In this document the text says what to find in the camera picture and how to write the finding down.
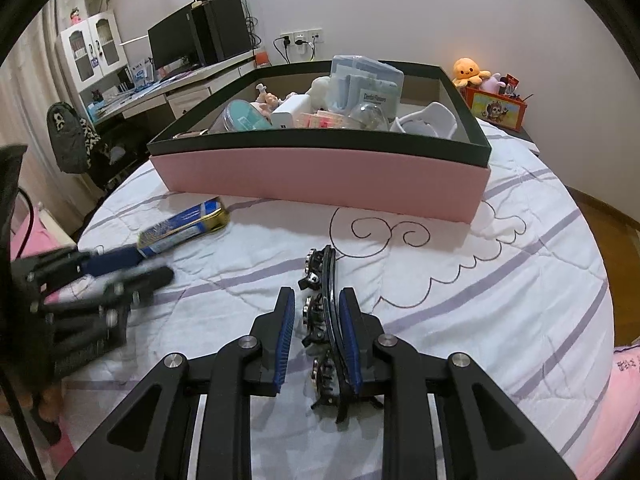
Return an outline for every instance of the wooden floor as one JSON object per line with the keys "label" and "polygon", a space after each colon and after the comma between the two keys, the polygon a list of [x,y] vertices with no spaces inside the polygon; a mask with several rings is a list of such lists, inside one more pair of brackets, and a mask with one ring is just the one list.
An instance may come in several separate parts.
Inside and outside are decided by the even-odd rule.
{"label": "wooden floor", "polygon": [[640,336],[640,238],[617,218],[577,201],[600,248],[609,277],[616,346]]}

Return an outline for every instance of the wall socket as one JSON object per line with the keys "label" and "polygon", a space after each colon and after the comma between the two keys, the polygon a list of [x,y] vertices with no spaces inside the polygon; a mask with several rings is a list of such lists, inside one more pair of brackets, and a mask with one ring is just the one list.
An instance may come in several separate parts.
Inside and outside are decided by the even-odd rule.
{"label": "wall socket", "polygon": [[314,36],[317,36],[316,44],[322,43],[324,41],[324,32],[322,31],[321,28],[312,28],[310,30],[299,30],[297,32],[283,32],[280,35],[280,37],[283,38],[284,36],[289,37],[289,39],[291,40],[291,44],[293,44],[296,41],[296,38],[298,38],[299,36],[303,36],[305,38],[305,41],[308,41],[309,43],[313,43]]}

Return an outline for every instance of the curtain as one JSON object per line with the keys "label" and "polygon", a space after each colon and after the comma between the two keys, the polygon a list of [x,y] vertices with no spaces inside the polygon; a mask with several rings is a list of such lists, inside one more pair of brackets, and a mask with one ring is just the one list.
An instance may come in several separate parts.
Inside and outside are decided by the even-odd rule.
{"label": "curtain", "polygon": [[[63,5],[60,0],[45,4],[0,67],[0,144],[28,145],[20,186],[34,206],[42,203],[71,234],[82,225],[101,192],[87,176],[58,169],[47,131],[47,110],[53,103],[65,101],[80,113],[84,111],[78,95],[66,84],[55,44],[59,32],[70,26],[73,7],[87,18],[86,0],[62,1]],[[26,208],[18,204],[16,209],[14,220],[21,221]]]}

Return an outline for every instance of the toothpaste tube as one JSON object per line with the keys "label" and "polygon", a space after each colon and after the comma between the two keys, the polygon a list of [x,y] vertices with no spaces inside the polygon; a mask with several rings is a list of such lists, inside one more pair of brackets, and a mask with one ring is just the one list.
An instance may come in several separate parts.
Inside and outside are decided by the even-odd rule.
{"label": "toothpaste tube", "polygon": [[228,222],[229,212],[220,199],[207,200],[142,231],[137,249],[149,258],[196,236],[222,229]]}

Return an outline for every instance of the white quilt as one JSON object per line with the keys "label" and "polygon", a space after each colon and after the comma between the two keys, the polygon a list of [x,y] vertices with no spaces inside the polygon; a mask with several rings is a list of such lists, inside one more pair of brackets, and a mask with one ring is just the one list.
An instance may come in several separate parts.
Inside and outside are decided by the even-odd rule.
{"label": "white quilt", "polygon": [[[281,286],[297,289],[308,250],[332,243],[338,290],[352,286],[364,312],[420,352],[467,352],[575,467],[611,366],[612,303],[602,258],[551,170],[516,139],[479,122],[493,147],[492,175],[470,227],[222,197],[230,224],[161,257],[175,281],[154,306],[133,314],[127,348],[66,382],[72,441],[79,445],[164,355],[209,354],[248,333],[258,314],[273,309]],[[207,198],[168,192],[148,162],[104,203],[79,247],[135,242],[140,230]],[[84,279],[73,291],[103,282]],[[310,409],[310,358],[301,344],[306,295],[296,291],[281,394],[252,399],[254,478],[378,479],[382,413],[359,406],[337,427],[335,413]]]}

